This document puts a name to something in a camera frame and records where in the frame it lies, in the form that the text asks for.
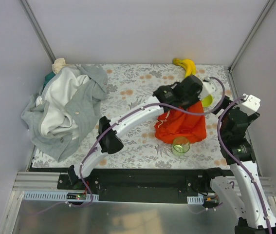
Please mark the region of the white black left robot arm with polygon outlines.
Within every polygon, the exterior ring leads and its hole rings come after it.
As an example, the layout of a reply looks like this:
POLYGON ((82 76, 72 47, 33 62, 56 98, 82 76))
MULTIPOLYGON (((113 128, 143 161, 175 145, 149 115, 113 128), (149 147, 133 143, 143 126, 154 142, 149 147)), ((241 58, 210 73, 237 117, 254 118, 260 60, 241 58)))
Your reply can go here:
POLYGON ((121 137, 125 133, 148 118, 158 117, 171 109, 186 111, 200 101, 202 90, 203 82, 190 75, 181 82, 160 86, 146 101, 119 117, 101 117, 96 142, 79 164, 68 168, 70 184, 74 186, 88 177, 104 157, 121 151, 124 147, 121 137))

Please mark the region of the orange cloth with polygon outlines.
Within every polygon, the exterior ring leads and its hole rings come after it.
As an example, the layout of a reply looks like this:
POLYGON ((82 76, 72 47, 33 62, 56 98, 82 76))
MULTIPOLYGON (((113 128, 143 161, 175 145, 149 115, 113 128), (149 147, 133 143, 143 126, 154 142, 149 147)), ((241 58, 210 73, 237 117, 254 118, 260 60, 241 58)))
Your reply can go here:
POLYGON ((155 137, 167 144, 177 137, 185 137, 190 143, 207 137, 205 116, 189 115, 174 109, 160 115, 154 128, 155 137))

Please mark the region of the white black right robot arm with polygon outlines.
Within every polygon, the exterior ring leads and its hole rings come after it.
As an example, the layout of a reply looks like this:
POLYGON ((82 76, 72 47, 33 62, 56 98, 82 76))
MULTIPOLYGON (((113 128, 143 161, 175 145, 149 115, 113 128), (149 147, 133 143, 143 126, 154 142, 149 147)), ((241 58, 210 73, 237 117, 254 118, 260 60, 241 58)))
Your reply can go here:
POLYGON ((237 234, 276 234, 276 216, 261 185, 253 148, 245 138, 247 128, 260 116, 259 107, 260 99, 244 94, 234 101, 226 97, 214 111, 222 112, 217 124, 218 141, 240 195, 220 168, 207 169, 203 174, 204 185, 229 205, 237 219, 234 228, 237 234))

